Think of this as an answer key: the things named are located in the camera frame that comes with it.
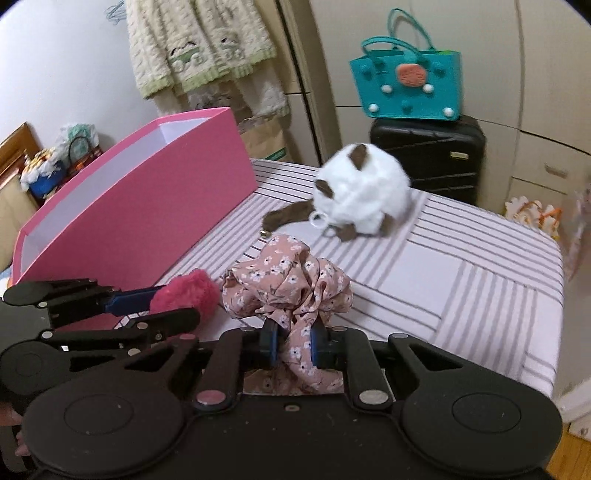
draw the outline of pink box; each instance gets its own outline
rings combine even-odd
[[[25,224],[13,279],[151,286],[255,189],[229,108],[158,118],[82,170]]]

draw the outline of teal bag handle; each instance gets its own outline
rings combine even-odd
[[[386,25],[390,36],[392,38],[396,38],[396,29],[394,28],[394,16],[399,12],[402,13],[406,18],[408,18],[410,20],[410,23],[412,23],[413,27],[416,28],[421,33],[421,35],[423,35],[425,40],[427,40],[429,50],[437,51],[437,49],[433,46],[431,37],[424,29],[424,27],[419,22],[417,22],[416,18],[414,18],[410,13],[408,13],[406,10],[403,10],[402,8],[393,8],[392,10],[390,10],[390,13],[388,15],[388,23]]]
[[[400,40],[399,38],[369,37],[361,42],[361,49],[363,50],[363,53],[365,53],[374,62],[376,60],[375,55],[372,55],[371,54],[372,51],[367,49],[367,47],[369,45],[372,45],[374,43],[391,43],[392,45],[395,45],[398,47],[404,47],[407,50],[410,50],[411,52],[413,52],[417,56],[417,60],[424,60],[425,59],[425,57],[423,56],[423,54],[420,52],[420,50],[417,47],[414,47],[410,43],[406,43],[404,40]]]

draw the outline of striped bedsheet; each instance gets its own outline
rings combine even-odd
[[[312,195],[316,169],[266,160],[253,163],[259,188],[161,279],[195,268],[221,282],[234,262],[256,257],[261,218]],[[341,243],[309,223],[281,228],[303,240],[352,279],[351,311],[331,323],[384,340],[406,332],[530,385],[550,396],[563,318],[563,275],[547,235],[476,207],[413,190],[408,218],[387,238]],[[203,340],[256,317],[233,320],[220,305],[199,327]]]

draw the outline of brown cat ear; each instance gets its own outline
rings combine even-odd
[[[329,199],[335,197],[335,193],[332,191],[332,188],[330,188],[330,185],[326,180],[316,180],[314,185],[316,185],[316,188],[324,193],[324,195]]]
[[[363,144],[358,144],[349,154],[349,158],[357,170],[361,170],[368,159],[368,148]]]

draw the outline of paper bag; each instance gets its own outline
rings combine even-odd
[[[283,130],[276,117],[249,118],[240,123],[241,137],[251,158],[293,163],[288,154]]]

